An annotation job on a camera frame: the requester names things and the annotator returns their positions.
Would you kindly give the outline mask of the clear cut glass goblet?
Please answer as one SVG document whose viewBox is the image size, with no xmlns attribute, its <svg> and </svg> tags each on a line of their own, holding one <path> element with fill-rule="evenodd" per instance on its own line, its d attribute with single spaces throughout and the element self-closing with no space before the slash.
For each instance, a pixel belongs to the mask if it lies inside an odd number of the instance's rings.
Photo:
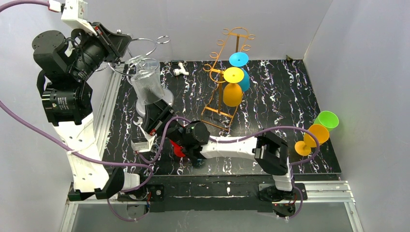
<svg viewBox="0 0 410 232">
<path fill-rule="evenodd" d="M 158 102 L 165 96 L 160 81 L 160 63 L 154 58 L 138 58 L 128 61 L 130 82 L 133 86 L 137 102 L 149 105 Z"/>
</svg>

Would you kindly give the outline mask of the silver wire glass rack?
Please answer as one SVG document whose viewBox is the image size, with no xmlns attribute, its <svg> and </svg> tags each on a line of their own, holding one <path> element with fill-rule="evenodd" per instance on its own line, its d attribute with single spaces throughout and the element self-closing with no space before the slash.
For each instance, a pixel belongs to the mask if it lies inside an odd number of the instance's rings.
<svg viewBox="0 0 410 232">
<path fill-rule="evenodd" d="M 148 41 L 153 43 L 153 48 L 146 54 L 131 56 L 127 61 L 117 63 L 107 63 L 113 72 L 126 77 L 128 83 L 132 85 L 137 100 L 135 101 L 136 111 L 141 116 L 146 115 L 146 107 L 156 102 L 164 102 L 169 106 L 174 104 L 173 93 L 162 86 L 160 80 L 160 62 L 151 55 L 159 44 L 170 42 L 169 36 L 164 35 L 156 40 L 147 38 L 132 39 L 132 42 Z"/>
</svg>

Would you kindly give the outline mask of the yellow plastic wine glass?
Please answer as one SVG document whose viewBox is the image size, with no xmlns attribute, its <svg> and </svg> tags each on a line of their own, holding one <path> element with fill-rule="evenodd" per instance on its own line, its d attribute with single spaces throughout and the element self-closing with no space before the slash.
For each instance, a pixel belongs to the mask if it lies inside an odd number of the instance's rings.
<svg viewBox="0 0 410 232">
<path fill-rule="evenodd" d="M 223 73 L 224 80 L 228 83 L 223 91 L 223 102 L 229 107 L 236 107 L 242 102 L 243 91 L 239 86 L 244 74 L 237 67 L 227 68 Z"/>
</svg>

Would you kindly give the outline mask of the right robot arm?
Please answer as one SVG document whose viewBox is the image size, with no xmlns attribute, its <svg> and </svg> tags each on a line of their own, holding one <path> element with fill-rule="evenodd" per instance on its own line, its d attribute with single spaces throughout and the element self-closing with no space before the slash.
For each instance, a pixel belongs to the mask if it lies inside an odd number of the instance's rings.
<svg viewBox="0 0 410 232">
<path fill-rule="evenodd" d="M 169 139 L 176 156 L 187 157 L 192 163 L 218 157 L 254 160 L 272 175 L 276 189 L 292 191 L 288 144 L 273 131 L 262 130 L 249 137 L 215 137 L 202 121 L 181 125 L 173 108 L 163 100 L 144 106 L 144 110 L 142 130 L 149 136 Z"/>
</svg>

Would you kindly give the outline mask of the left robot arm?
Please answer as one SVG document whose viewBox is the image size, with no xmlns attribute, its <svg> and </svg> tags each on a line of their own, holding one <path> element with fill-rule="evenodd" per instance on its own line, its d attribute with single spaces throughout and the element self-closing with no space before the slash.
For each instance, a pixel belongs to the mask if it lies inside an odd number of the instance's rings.
<svg viewBox="0 0 410 232">
<path fill-rule="evenodd" d="M 69 148 L 67 155 L 73 173 L 70 201 L 91 196 L 109 199 L 120 191 L 133 191 L 140 176 L 122 167 L 108 170 L 97 147 L 88 79 L 104 62 L 114 63 L 132 41 L 128 34 L 113 33 L 101 23 L 91 25 L 93 32 L 74 29 L 70 37 L 48 30 L 32 41 L 34 61 L 41 67 L 37 89 L 48 122 Z"/>
</svg>

